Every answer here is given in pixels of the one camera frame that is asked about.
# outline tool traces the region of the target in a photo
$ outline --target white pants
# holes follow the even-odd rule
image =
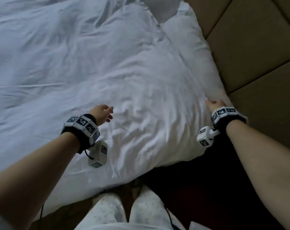
[[[173,224],[181,230],[185,230],[178,219],[172,213],[170,215]],[[125,211],[120,198],[116,194],[108,193],[101,196],[101,199],[78,224],[75,230],[83,230],[95,225],[116,222],[127,222]],[[132,205],[129,223],[173,229],[163,202],[158,195],[145,185],[143,185],[140,195]]]

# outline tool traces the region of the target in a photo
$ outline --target bed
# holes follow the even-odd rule
[[[202,155],[207,98],[231,104],[181,0],[0,0],[0,172],[56,138],[70,116],[114,106],[100,127],[106,165],[77,154],[44,215]]]

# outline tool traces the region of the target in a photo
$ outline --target hand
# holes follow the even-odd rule
[[[96,119],[97,126],[102,125],[104,122],[110,122],[113,119],[113,106],[98,105],[90,110],[89,114],[93,115]]]
[[[220,107],[226,106],[225,103],[221,99],[217,101],[213,101],[213,102],[206,100],[206,104],[211,113]]]

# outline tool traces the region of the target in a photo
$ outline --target forearm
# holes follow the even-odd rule
[[[239,120],[226,131],[258,196],[290,229],[290,150]]]
[[[0,173],[0,214],[15,228],[27,228],[79,147],[66,132]]]

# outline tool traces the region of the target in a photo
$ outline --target dark floor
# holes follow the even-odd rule
[[[155,168],[140,178],[186,229],[191,221],[212,230],[283,229],[255,193],[226,136],[189,162]],[[113,190],[129,216],[132,184]],[[74,229],[91,207],[91,199],[67,205],[43,218],[41,229]],[[37,221],[31,230],[37,229]]]

